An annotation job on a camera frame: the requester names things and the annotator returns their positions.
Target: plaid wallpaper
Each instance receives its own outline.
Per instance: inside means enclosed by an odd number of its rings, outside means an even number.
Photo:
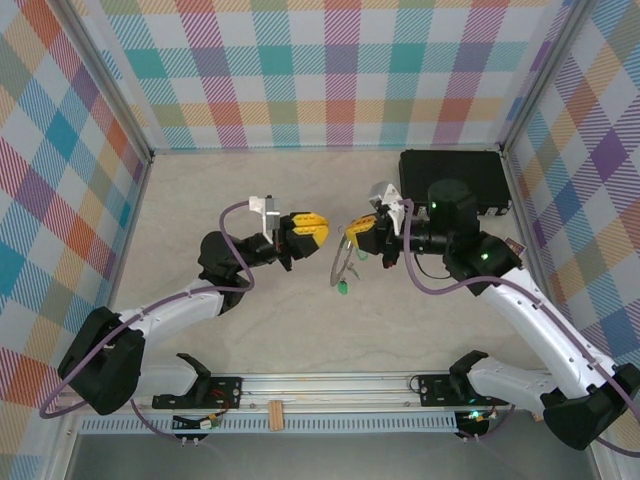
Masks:
[[[571,2],[74,3],[151,143],[197,149],[492,145]]]
[[[524,81],[520,84],[520,89],[518,90],[518,94],[516,95],[515,100],[511,104],[511,108],[509,109],[509,113],[507,114],[507,119],[502,125],[500,134],[496,139],[496,143],[503,144],[504,141],[506,140],[507,134],[509,133],[509,130],[513,125],[513,122],[516,120],[516,118],[520,114],[522,105],[525,99],[527,98],[527,95],[529,95],[529,92],[531,91],[531,87],[533,86],[534,82],[538,78],[538,75],[540,74],[540,69],[544,65],[544,62],[552,54],[553,52],[552,47],[554,45],[554,42],[558,38],[558,34],[562,31],[562,27],[564,26],[565,21],[567,20],[567,17],[572,7],[576,4],[576,1],[577,0],[562,1],[562,6],[558,10],[556,17],[553,19],[553,23],[551,24],[551,27],[547,32],[547,36],[545,37],[544,42],[542,42],[542,45],[540,46],[540,50],[538,50],[538,53],[535,59],[529,66],[529,71],[527,72],[527,75],[525,76]]]
[[[44,0],[0,0],[0,479],[31,479],[35,410],[110,292],[143,161]]]
[[[513,164],[559,308],[640,366],[640,2],[601,0]]]

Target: silver bracket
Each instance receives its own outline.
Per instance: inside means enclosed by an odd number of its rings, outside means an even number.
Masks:
[[[272,231],[280,228],[280,202],[271,195],[249,197],[249,210],[262,217],[262,235],[273,245]]]
[[[404,207],[400,204],[401,201],[402,196],[391,182],[376,183],[369,191],[369,203],[374,208],[377,209],[379,205],[383,205],[389,209],[387,214],[391,217],[393,232],[396,236],[400,235],[400,228],[404,221]]]

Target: wooden block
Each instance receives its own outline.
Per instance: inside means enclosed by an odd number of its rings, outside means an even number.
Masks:
[[[269,402],[269,430],[272,432],[284,430],[284,414],[282,413],[282,402],[280,400]]]

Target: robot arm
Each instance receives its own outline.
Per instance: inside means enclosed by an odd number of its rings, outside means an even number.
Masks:
[[[382,254],[385,268],[396,264],[404,249],[397,231],[399,194],[377,184],[370,194],[376,213],[361,217],[345,231],[356,247]],[[478,396],[499,398],[544,416],[553,433],[567,445],[582,450],[627,408],[624,400],[581,354],[576,345],[545,313],[550,309],[569,334],[595,358],[633,398],[640,390],[640,371],[633,365],[616,366],[571,325],[535,284],[522,262],[501,239],[480,231],[475,197],[457,180],[441,180],[429,189],[429,220],[412,221],[412,253],[442,255],[452,277],[499,277],[537,298],[536,303],[514,288],[491,282],[468,285],[469,290],[501,311],[547,366],[549,374],[514,368],[473,351],[450,368],[450,383],[461,400]]]
[[[313,254],[329,235],[328,222],[320,215],[302,212],[281,217],[275,199],[271,197],[252,197],[249,207],[261,214],[262,232],[243,240],[231,237],[231,241],[250,268],[279,261],[290,271],[293,260]],[[188,355],[178,355],[185,360],[185,365],[141,371],[144,355],[150,348],[183,328],[234,308],[249,286],[240,275],[242,267],[238,259],[219,231],[207,234],[202,240],[198,263],[203,267],[198,279],[156,302],[152,311],[149,307],[140,307],[117,313],[100,307],[89,313],[58,367],[61,379],[67,377],[110,332],[141,316],[93,357],[69,383],[96,412],[108,415],[132,396],[179,396],[199,388],[197,378],[204,378],[208,371],[205,373],[206,369]],[[218,292],[211,288],[212,285],[239,291]]]

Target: black box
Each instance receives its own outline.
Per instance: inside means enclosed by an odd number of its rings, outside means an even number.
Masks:
[[[407,150],[400,154],[400,190],[415,203],[414,215],[427,215],[427,191],[443,178],[467,184],[478,199],[479,215],[504,215],[511,208],[509,186],[497,152]]]

